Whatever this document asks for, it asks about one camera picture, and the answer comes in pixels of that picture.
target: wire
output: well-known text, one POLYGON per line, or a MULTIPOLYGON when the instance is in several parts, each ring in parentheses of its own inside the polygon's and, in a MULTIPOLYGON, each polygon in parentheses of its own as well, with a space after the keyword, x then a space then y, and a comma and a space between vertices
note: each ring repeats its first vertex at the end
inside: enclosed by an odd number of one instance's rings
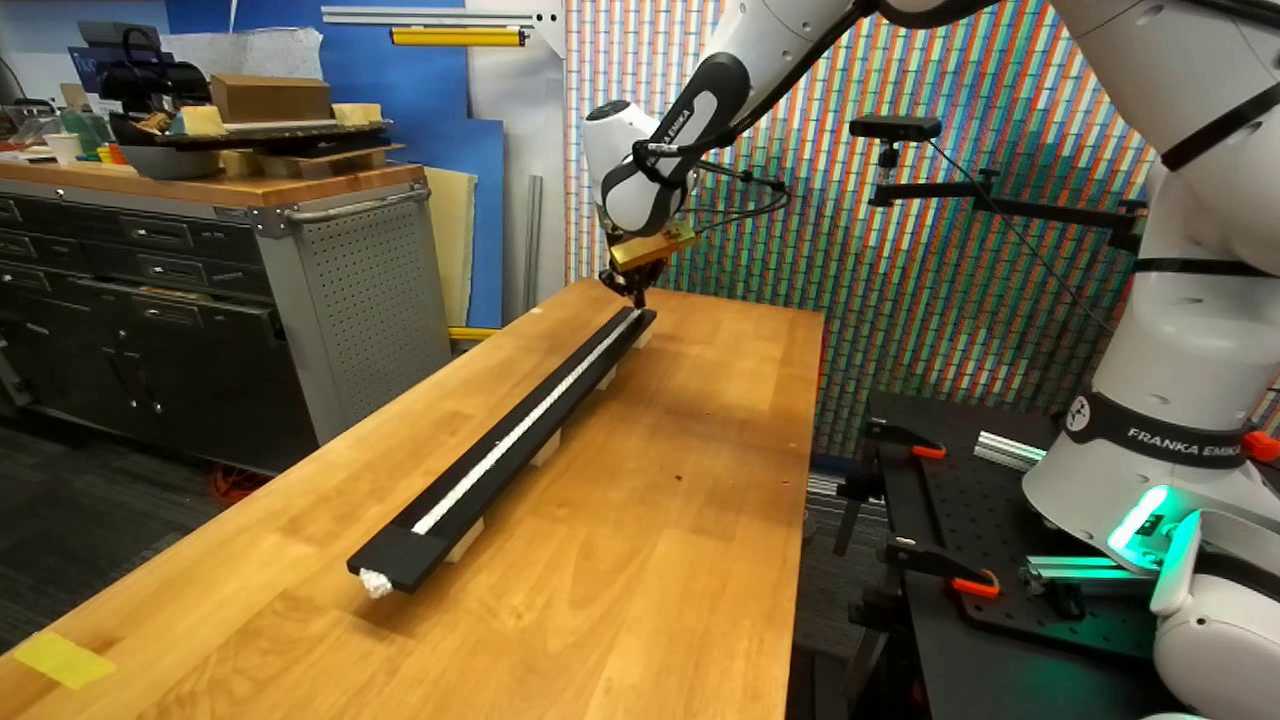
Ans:
POLYGON ((733 226, 740 221, 766 217, 766 211, 780 211, 780 206, 790 203, 790 191, 787 191, 784 178, 755 175, 755 173, 737 173, 737 167, 722 167, 722 163, 710 163, 710 158, 701 158, 697 167, 710 173, 710 175, 727 175, 727 178, 737 178, 742 186, 766 186, 773 191, 773 198, 746 203, 746 206, 697 206, 697 203, 685 203, 681 211, 688 211, 688 217, 722 217, 722 223, 702 223, 697 230, 719 230, 719 226, 733 226))
MULTIPOLYGON (((945 151, 934 138, 926 138, 926 146, 953 163, 962 178, 979 182, 953 151, 945 151)), ((1054 295, 1070 307, 1084 313, 1092 325, 1110 329, 1108 314, 1097 314, 1092 307, 1081 307, 1081 282, 1070 276, 1064 276, 1058 269, 1052 269, 1047 254, 1035 252, 1035 244, 1023 234, 1023 223, 1005 223, 1010 230, 1010 240, 1045 269, 1045 276, 1052 276, 1054 295)))

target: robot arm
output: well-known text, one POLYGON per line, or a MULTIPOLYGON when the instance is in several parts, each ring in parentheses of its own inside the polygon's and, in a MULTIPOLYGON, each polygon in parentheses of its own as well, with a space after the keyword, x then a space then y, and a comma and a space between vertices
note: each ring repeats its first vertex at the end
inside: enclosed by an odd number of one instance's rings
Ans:
MULTIPOLYGON (((652 118, 612 98, 585 125, 609 244, 665 230, 685 178, 746 131, 857 20, 962 20, 995 0, 737 0, 675 105, 652 118)), ((1280 372, 1280 0, 1052 0, 1119 116, 1159 151, 1122 318, 1023 496, 1154 596, 1159 677, 1211 714, 1280 704, 1280 487, 1238 457, 1280 372), (1190 565, 1174 546, 1188 516, 1190 565)), ((643 305, 665 258, 609 269, 643 305)))
MULTIPOLYGON (((857 20, 883 10, 931 28, 989 2, 995 0, 737 0, 660 118, 629 98, 587 111, 585 146, 604 240, 665 230, 701 156, 737 145, 857 20)), ((604 272, 633 301, 657 276, 660 263, 604 272)))

